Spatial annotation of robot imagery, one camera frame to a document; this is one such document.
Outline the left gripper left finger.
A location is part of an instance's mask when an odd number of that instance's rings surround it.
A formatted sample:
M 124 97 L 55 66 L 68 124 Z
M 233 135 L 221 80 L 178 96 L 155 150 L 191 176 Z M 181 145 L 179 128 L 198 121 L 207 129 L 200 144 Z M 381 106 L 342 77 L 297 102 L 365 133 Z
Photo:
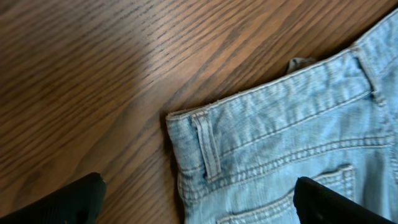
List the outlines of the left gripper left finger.
M 92 172 L 44 198 L 1 218 L 1 224 L 95 223 L 103 207 L 106 182 Z

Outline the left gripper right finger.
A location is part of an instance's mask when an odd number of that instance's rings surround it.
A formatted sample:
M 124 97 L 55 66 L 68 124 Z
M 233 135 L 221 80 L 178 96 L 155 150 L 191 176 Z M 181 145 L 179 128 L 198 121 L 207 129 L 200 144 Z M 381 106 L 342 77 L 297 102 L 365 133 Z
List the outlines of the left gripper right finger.
M 297 179 L 293 202 L 301 224 L 394 224 L 308 177 Z

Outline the light blue denim shorts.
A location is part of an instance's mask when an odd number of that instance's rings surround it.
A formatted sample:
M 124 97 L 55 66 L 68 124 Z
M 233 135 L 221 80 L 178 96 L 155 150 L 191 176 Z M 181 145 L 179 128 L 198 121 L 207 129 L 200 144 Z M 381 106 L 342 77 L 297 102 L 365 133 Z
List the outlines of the light blue denim shorts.
M 299 177 L 397 221 L 397 13 L 338 54 L 166 119 L 185 223 L 298 223 Z

